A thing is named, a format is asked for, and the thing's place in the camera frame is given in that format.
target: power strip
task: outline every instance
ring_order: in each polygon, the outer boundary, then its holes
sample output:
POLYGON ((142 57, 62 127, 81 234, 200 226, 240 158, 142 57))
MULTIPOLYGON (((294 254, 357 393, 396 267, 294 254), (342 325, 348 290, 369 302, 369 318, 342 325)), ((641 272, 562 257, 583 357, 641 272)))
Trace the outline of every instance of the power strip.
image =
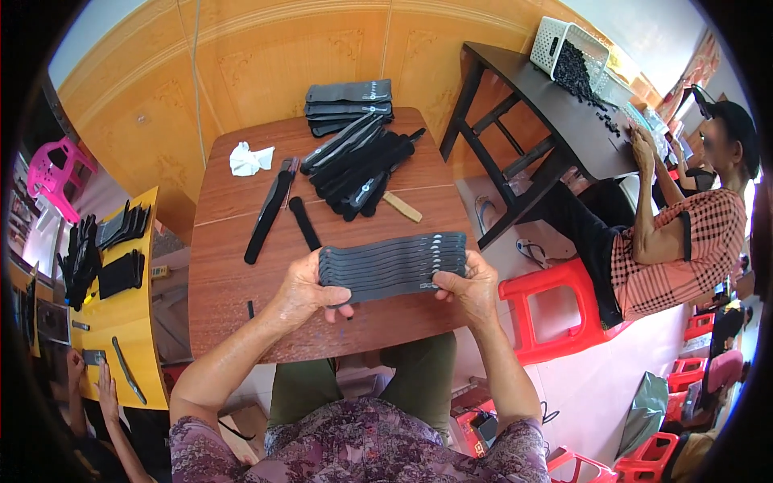
POLYGON ((168 278, 172 274, 169 272, 169 265, 162 265, 160 267, 153 267, 150 269, 150 279, 158 280, 160 278, 168 278))

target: wall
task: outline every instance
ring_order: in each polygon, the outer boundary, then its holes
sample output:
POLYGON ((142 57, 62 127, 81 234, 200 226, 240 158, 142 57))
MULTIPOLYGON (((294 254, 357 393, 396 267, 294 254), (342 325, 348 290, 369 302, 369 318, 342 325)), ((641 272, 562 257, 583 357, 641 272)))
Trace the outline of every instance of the wall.
MULTIPOLYGON (((57 89, 83 142, 121 187, 136 196, 160 185, 158 218, 187 243, 203 177, 189 50, 195 14, 195 0, 148 0, 57 89)), ((440 142, 461 86, 462 42, 528 53, 544 15, 609 44, 557 0, 202 0, 196 75, 206 151, 224 133, 303 115, 312 83, 381 77, 392 79, 394 103, 418 108, 440 142)), ((85 41, 70 37, 63 46, 83 49, 85 41)), ((74 54, 57 57, 63 66, 74 54)), ((654 91, 646 80, 634 85, 654 91)), ((513 116, 520 114, 534 119, 513 116)), ((459 168, 469 160, 460 144, 456 175, 468 172, 459 168)))
MULTIPOLYGON (((746 100, 746 96, 744 96, 744 91, 741 89, 741 83, 738 82, 733 67, 730 65, 724 51, 721 49, 720 54, 722 57, 720 65, 717 67, 716 73, 709 80, 709 83, 706 86, 706 92, 715 100, 719 100, 719 96, 724 93, 727 100, 740 104, 751 115, 749 103, 746 100)), ((701 121, 703 121, 703 116, 700 115, 700 109, 698 109, 697 104, 694 104, 684 117, 682 117, 685 135, 692 134, 698 128, 701 121)))
POLYGON ((706 23, 690 0, 564 0, 625 51, 665 96, 684 72, 706 23))

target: flip-flop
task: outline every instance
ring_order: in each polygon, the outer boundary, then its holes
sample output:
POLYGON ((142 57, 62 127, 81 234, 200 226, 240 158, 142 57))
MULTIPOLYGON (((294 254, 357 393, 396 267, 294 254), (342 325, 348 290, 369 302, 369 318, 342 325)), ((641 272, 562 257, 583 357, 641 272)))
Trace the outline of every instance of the flip-flop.
POLYGON ((478 198, 475 198, 475 214, 478 216, 478 225, 481 227, 482 235, 485 235, 485 233, 488 231, 483 224, 483 212, 485 212, 485 209, 489 206, 491 206, 493 209, 496 209, 494 203, 489 200, 488 196, 479 196, 478 198))
POLYGON ((516 248, 524 257, 531 259, 531 261, 545 270, 550 268, 550 265, 546 262, 547 255, 545 250, 536 243, 532 243, 526 238, 519 238, 516 241, 516 248))

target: gray plastic bag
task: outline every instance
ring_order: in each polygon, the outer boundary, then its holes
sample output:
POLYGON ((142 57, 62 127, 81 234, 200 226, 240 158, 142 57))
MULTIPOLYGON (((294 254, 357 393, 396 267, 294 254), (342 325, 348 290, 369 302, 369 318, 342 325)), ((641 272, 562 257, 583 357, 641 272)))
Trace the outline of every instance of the gray plastic bag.
POLYGON ((662 377, 645 372, 638 391, 631 403, 620 448, 615 459, 641 446, 650 436, 658 432, 669 402, 669 384, 662 377))

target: hand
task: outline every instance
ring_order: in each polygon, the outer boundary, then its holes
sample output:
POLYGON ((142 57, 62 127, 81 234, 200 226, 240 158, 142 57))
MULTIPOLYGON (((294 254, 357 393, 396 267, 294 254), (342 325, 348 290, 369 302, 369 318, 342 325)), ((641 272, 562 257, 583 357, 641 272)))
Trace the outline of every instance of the hand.
POLYGON ((652 149, 638 132, 633 133, 631 141, 633 141, 633 157, 636 160, 639 174, 648 176, 651 180, 652 175, 655 173, 655 156, 652 153, 652 149))
MULTIPOLYGON (((319 284, 319 251, 290 264, 279 292, 269 304, 276 311, 288 332, 303 325, 314 312, 328 305, 338 305, 352 297, 352 291, 344 287, 323 287, 319 284)), ((345 317, 354 315, 350 305, 339 307, 345 317)), ((335 321, 335 309, 325 309, 325 320, 335 321)))
POLYGON ((99 363, 99 384, 94 384, 99 395, 99 406, 107 423, 118 422, 118 396, 115 393, 115 379, 110 378, 110 366, 107 362, 99 363))
POLYGON ((67 384, 70 389, 78 388, 84 369, 86 369, 86 364, 83 361, 83 356, 76 349, 70 348, 67 352, 67 384))
POLYGON ((496 317, 496 269, 483 260, 480 253, 466 250, 467 277, 450 272, 437 272, 432 281, 441 289, 435 292, 438 300, 458 298, 473 325, 481 325, 496 317))
POLYGON ((641 136, 644 142, 649 145, 649 148, 652 149, 652 157, 658 161, 662 161, 658 155, 658 146, 655 144, 655 139, 652 137, 652 133, 649 132, 649 129, 645 128, 644 126, 634 124, 631 127, 631 132, 629 133, 632 140, 634 132, 638 132, 638 135, 641 136))

